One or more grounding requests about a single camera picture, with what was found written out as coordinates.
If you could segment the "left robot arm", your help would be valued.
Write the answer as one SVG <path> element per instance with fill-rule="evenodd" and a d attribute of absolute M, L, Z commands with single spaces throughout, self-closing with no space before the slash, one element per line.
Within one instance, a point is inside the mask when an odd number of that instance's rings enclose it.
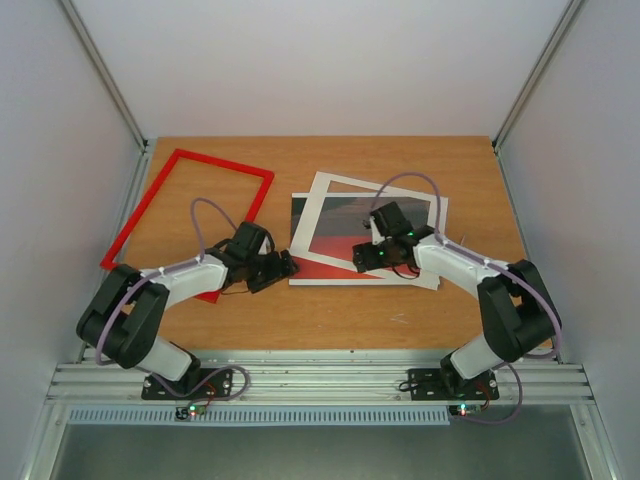
<path fill-rule="evenodd" d="M 243 222 L 232 237 L 203 247 L 186 261 L 147 270 L 114 267 L 78 320 L 76 334 L 94 348 L 97 364 L 139 369 L 164 396 L 192 398 L 228 370 L 205 369 L 191 352 L 162 339 L 166 310 L 238 283 L 258 293 L 298 270 L 289 251 L 277 250 L 266 229 Z"/>

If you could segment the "sunset photo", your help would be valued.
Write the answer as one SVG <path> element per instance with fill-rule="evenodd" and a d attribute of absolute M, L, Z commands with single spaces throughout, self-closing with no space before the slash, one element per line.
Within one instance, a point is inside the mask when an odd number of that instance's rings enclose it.
<path fill-rule="evenodd" d="M 370 204 L 374 192 L 334 193 L 329 192 L 324 197 L 319 211 L 319 218 L 311 236 L 308 230 L 300 231 L 299 222 L 310 194 L 292 194 L 291 207 L 291 253 L 294 253 L 294 240 L 309 237 L 311 242 L 309 253 L 294 260 L 299 266 L 299 272 L 290 286 L 415 286 L 419 288 L 438 290 L 440 278 L 437 275 L 424 273 L 417 279 L 409 280 L 396 275 L 392 269 L 376 270 L 373 274 L 357 273 L 353 266 L 352 247 L 356 244 L 371 241 L 371 230 L 367 229 L 364 221 L 368 220 Z M 393 197 L 383 194 L 378 199 L 377 207 L 395 201 L 398 203 L 405 217 L 414 227 L 419 227 L 427 221 L 432 226 L 435 221 L 435 197 L 427 194 L 411 194 L 404 197 Z"/>

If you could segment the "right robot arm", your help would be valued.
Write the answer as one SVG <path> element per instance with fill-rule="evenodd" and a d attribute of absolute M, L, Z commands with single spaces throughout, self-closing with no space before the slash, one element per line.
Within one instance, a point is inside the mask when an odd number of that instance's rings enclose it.
<path fill-rule="evenodd" d="M 499 262 L 428 225 L 415 228 L 395 202 L 373 210 L 369 224 L 381 240 L 353 247 L 358 272 L 406 266 L 417 275 L 433 273 L 448 280 L 479 303 L 482 333 L 440 361 L 440 381 L 449 397 L 461 396 L 485 372 L 560 337 L 561 321 L 530 261 Z"/>

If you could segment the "red picture frame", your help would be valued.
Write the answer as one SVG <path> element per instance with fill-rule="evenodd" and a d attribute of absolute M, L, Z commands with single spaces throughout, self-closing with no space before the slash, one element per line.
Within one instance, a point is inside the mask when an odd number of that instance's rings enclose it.
<path fill-rule="evenodd" d="M 267 193 L 275 179 L 275 173 L 270 170 L 184 149 L 175 149 L 169 156 L 167 162 L 160 169 L 159 173 L 152 180 L 150 186 L 142 195 L 128 220 L 125 222 L 124 226 L 116 235 L 115 240 L 106 251 L 103 259 L 100 262 L 100 267 L 103 270 L 111 271 L 117 266 L 117 255 L 123 250 L 125 243 L 142 219 L 143 215 L 146 213 L 146 210 L 153 202 L 155 196 L 159 193 L 163 184 L 169 178 L 171 172 L 181 160 L 199 162 L 204 165 L 226 169 L 229 171 L 240 173 L 242 175 L 259 178 L 261 180 L 261 183 L 245 215 L 245 221 L 253 222 L 256 220 L 258 213 L 265 201 Z"/>

